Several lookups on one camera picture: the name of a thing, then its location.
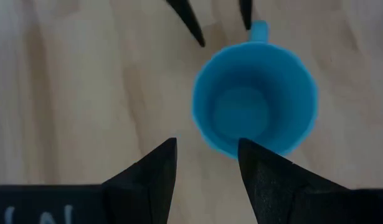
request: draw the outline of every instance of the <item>wood grain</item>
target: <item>wood grain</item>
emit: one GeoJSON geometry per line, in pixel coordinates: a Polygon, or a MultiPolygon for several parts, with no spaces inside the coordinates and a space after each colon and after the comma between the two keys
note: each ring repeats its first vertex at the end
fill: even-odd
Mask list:
{"type": "MultiPolygon", "coordinates": [[[[0,184],[102,182],[178,138],[170,223],[255,223],[237,162],[191,118],[194,79],[247,39],[236,1],[190,0],[200,48],[164,1],[0,0],[0,184]]],[[[383,0],[256,0],[306,64],[319,118],[293,162],[383,187],[383,0]]]]}

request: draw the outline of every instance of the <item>cup handle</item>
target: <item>cup handle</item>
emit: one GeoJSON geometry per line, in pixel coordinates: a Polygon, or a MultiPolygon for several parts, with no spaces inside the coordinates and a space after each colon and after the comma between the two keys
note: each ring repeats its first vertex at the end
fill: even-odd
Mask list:
{"type": "Polygon", "coordinates": [[[268,42],[268,25],[266,21],[254,21],[252,23],[249,41],[268,42]]]}

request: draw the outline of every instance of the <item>wooden floor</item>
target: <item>wooden floor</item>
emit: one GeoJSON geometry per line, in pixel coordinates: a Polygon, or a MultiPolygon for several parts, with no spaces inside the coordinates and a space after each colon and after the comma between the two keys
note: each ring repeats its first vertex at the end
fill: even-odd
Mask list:
{"type": "MultiPolygon", "coordinates": [[[[237,0],[190,0],[202,49],[163,0],[0,0],[0,184],[99,183],[178,139],[169,223],[256,223],[238,164],[191,118],[194,79],[246,40],[237,0]]],[[[289,159],[350,188],[383,187],[383,0],[256,0],[270,42],[319,86],[289,159]]]]}

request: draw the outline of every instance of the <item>cup bottom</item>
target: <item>cup bottom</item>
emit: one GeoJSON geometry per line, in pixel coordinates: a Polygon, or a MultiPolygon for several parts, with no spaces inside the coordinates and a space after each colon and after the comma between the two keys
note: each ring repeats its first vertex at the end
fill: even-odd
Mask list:
{"type": "Polygon", "coordinates": [[[214,101],[212,112],[214,129],[233,141],[255,139],[266,129],[270,119],[262,93],[247,86],[225,90],[214,101]]]}

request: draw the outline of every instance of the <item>blue plastic mug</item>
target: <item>blue plastic mug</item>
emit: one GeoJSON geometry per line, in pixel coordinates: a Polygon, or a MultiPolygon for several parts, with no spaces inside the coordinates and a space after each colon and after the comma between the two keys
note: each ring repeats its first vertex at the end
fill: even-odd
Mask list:
{"type": "Polygon", "coordinates": [[[267,23],[255,21],[248,42],[222,49],[197,76],[194,121],[213,148],[233,158],[240,138],[285,155],[317,117],[311,75],[292,52],[267,41],[267,23]]]}

